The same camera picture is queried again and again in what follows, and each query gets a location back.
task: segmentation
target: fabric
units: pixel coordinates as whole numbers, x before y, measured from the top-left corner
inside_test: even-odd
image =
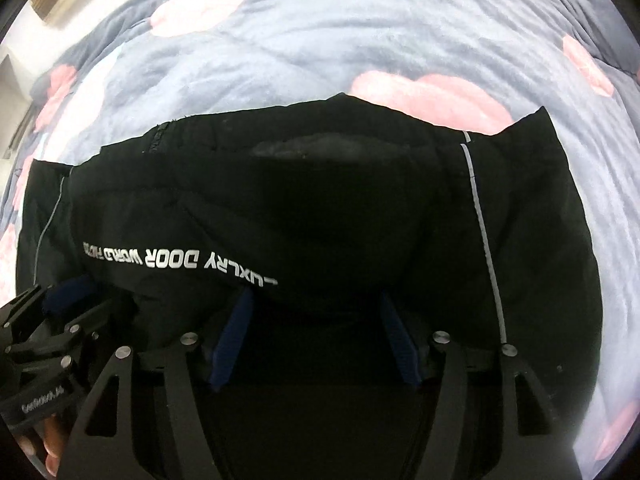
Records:
[[[343,94],[161,124],[73,168],[69,213],[54,215],[43,238],[56,249],[41,247],[37,262],[49,219],[25,217],[18,276],[88,272],[128,290],[148,346],[196,330],[252,286],[272,305],[246,336],[262,331],[243,349],[259,360],[252,380],[400,381],[381,344],[383,291],[466,346],[500,346],[462,144],[508,342],[575,433],[596,377],[602,304],[582,203],[543,109],[493,137]],[[41,192],[50,208],[50,189],[30,178],[26,207]],[[243,361],[241,352],[238,376]]]
[[[34,85],[42,111],[0,206],[0,298],[34,158],[77,165],[163,121],[338,92],[486,134],[544,106],[600,270],[600,374],[575,443],[594,478],[640,399],[639,73],[610,0],[130,0]]]

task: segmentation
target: reflective stripe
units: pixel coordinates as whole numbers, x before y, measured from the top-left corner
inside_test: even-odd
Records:
[[[71,176],[71,174],[73,172],[74,172],[74,168],[71,168],[71,171],[69,171],[69,176]],[[42,240],[44,239],[44,234],[47,232],[47,229],[49,229],[49,226],[51,225],[51,222],[53,221],[53,217],[56,214],[58,206],[60,205],[60,200],[62,199],[62,186],[65,183],[65,179],[66,179],[66,177],[64,176],[64,177],[62,177],[62,180],[60,180],[60,192],[58,193],[58,200],[56,200],[56,205],[53,206],[53,211],[51,212],[51,216],[49,217],[49,221],[47,221],[47,224],[44,226],[44,229],[40,233],[40,238],[38,240],[38,245],[36,246],[36,259],[35,259],[35,262],[33,264],[33,285],[35,285],[36,282],[38,281],[38,257],[40,256],[40,245],[42,244]]]
[[[500,342],[505,344],[507,342],[507,329],[504,325],[504,313],[502,311],[502,300],[500,299],[500,290],[498,290],[498,280],[495,277],[494,260],[491,258],[491,249],[489,248],[489,238],[486,235],[486,228],[484,226],[484,218],[482,218],[482,209],[480,208],[480,198],[478,196],[478,188],[476,187],[476,174],[474,173],[474,165],[471,161],[471,154],[466,144],[460,144],[462,150],[465,152],[466,165],[469,168],[469,180],[471,181],[471,193],[474,196],[474,206],[476,208],[476,215],[478,216],[478,223],[480,224],[480,233],[482,235],[482,245],[484,246],[484,257],[486,259],[486,266],[489,269],[489,279],[491,280],[491,288],[494,291],[495,311],[498,315],[498,326],[500,327]]]

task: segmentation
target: zipper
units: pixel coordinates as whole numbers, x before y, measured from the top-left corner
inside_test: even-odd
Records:
[[[167,126],[169,126],[169,123],[162,123],[160,124],[160,126],[158,126],[156,132],[154,133],[154,138],[151,140],[149,153],[153,153],[158,150],[158,146],[160,145],[162,136],[164,135],[164,131],[167,129]]]

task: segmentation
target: white wall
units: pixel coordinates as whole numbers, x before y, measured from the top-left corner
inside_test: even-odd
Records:
[[[2,44],[35,78],[48,70],[71,45],[77,43],[110,12],[128,0],[81,0],[77,12],[62,28],[49,27],[27,3],[9,29]]]

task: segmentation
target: blanket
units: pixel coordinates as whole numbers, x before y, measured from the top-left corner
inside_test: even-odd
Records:
[[[34,158],[79,164],[164,121],[338,92],[486,135],[544,106],[600,273],[600,371],[575,443],[592,478],[640,412],[639,68],[610,0],[131,0],[34,85],[0,207],[0,299]]]

